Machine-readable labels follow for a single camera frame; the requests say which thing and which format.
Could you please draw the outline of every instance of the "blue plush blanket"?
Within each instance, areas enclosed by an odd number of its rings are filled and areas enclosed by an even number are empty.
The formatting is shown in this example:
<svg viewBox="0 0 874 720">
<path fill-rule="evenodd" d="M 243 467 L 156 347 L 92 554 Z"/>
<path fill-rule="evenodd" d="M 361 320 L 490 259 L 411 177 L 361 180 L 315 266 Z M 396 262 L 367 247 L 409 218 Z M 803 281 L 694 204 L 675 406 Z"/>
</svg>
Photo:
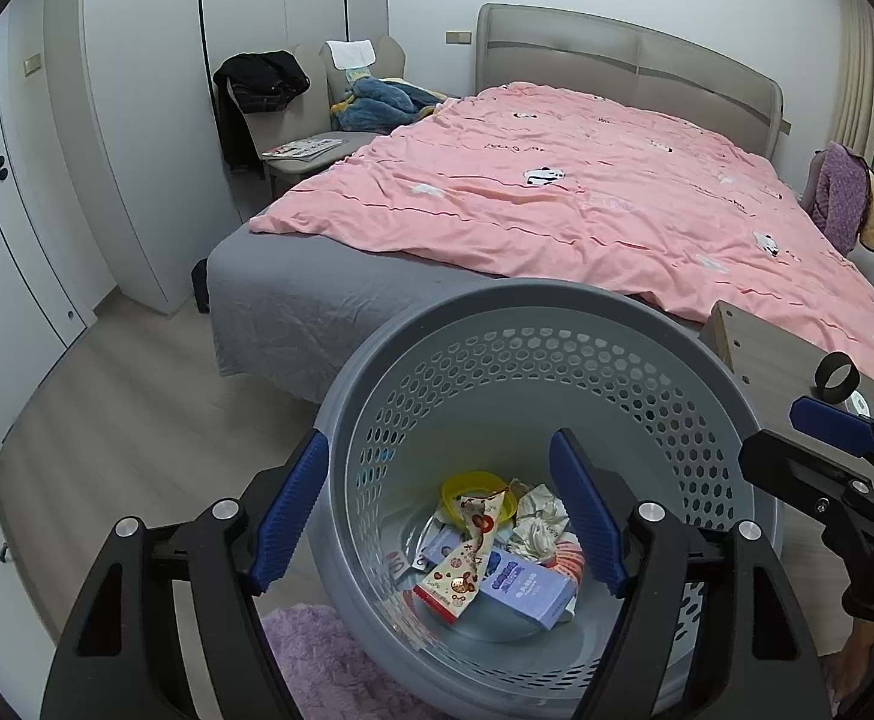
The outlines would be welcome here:
<svg viewBox="0 0 874 720">
<path fill-rule="evenodd" d="M 353 84 L 352 95 L 351 100 L 331 109 L 344 132 L 389 135 L 403 124 L 428 116 L 441 102 L 436 95 L 412 84 L 369 77 Z"/>
</svg>

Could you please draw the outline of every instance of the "metal screw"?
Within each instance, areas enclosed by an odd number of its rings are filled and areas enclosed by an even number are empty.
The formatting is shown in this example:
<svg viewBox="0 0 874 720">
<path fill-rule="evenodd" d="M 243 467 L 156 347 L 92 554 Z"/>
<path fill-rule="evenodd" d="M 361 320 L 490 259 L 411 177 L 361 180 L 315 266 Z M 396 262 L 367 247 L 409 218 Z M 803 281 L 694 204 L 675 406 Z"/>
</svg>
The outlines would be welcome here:
<svg viewBox="0 0 874 720">
<path fill-rule="evenodd" d="M 138 527 L 140 527 L 140 523 L 136 521 L 136 517 L 124 517 L 117 523 L 117 527 L 113 531 L 120 538 L 126 538 L 127 536 L 133 536 Z"/>
<path fill-rule="evenodd" d="M 240 511 L 240 504 L 232 498 L 224 498 L 222 501 L 217 501 L 211 511 L 217 519 L 230 519 Z"/>
<path fill-rule="evenodd" d="M 653 501 L 641 503 L 637 512 L 640 514 L 640 517 L 643 517 L 647 522 L 660 522 L 667 514 L 664 507 Z"/>
<path fill-rule="evenodd" d="M 755 522 L 750 522 L 749 519 L 745 519 L 737 528 L 740 530 L 740 536 L 746 538 L 747 541 L 757 541 L 760 536 L 763 536 L 763 531 L 760 530 L 760 526 Z"/>
</svg>

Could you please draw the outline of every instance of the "black jacket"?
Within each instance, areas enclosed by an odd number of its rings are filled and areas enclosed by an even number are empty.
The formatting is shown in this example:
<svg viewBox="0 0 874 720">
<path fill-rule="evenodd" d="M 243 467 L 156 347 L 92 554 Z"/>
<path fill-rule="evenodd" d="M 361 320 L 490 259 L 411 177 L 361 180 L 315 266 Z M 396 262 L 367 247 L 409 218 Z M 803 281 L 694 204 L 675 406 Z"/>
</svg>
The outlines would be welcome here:
<svg viewBox="0 0 874 720">
<path fill-rule="evenodd" d="M 227 93 L 227 79 L 234 103 Z M 217 85 L 217 127 L 224 159 L 230 167 L 259 167 L 244 113 L 282 111 L 310 88 L 310 79 L 289 52 L 238 53 L 213 74 Z"/>
</svg>

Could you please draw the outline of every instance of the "blue gripper pad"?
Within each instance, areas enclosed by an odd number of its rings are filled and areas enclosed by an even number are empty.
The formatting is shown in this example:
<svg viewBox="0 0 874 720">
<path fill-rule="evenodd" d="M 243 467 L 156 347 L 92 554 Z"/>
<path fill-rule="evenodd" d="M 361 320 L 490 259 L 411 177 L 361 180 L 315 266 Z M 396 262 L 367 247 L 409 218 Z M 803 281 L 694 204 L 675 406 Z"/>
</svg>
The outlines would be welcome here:
<svg viewBox="0 0 874 720">
<path fill-rule="evenodd" d="M 329 465 L 329 442 L 323 433 L 315 431 L 257 529 L 250 576 L 261 592 L 286 572 L 323 488 Z"/>
<path fill-rule="evenodd" d="M 801 433 L 862 458 L 874 452 L 870 420 L 804 395 L 790 406 L 790 424 Z"/>
<path fill-rule="evenodd" d="M 578 457 L 563 431 L 556 432 L 550 440 L 550 475 L 557 493 L 570 515 L 590 573 L 622 598 L 629 579 L 623 565 L 623 537 L 584 463 L 589 460 Z"/>
</svg>

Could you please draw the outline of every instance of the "purple sweater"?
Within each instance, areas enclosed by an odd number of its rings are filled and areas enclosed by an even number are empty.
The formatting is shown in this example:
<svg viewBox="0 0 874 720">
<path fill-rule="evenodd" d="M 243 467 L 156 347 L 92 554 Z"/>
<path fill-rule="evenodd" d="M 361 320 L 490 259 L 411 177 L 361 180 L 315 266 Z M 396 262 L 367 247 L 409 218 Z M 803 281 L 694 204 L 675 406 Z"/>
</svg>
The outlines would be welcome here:
<svg viewBox="0 0 874 720">
<path fill-rule="evenodd" d="M 863 163 L 839 143 L 831 143 L 819 171 L 810 218 L 845 257 L 856 246 L 869 191 L 870 177 Z"/>
</svg>

